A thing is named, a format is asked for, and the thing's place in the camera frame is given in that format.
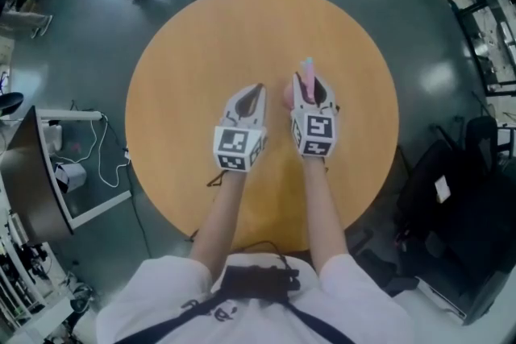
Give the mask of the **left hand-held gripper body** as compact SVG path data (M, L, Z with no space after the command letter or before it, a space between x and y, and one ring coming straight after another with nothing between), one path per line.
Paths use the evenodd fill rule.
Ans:
M218 167L225 171L250 172L265 149L265 115L224 118L214 129L213 154Z

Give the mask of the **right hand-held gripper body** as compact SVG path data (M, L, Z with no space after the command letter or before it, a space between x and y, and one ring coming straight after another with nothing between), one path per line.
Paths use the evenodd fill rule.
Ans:
M323 107L321 110L291 110L291 133L301 156L327 158L338 140L338 110Z

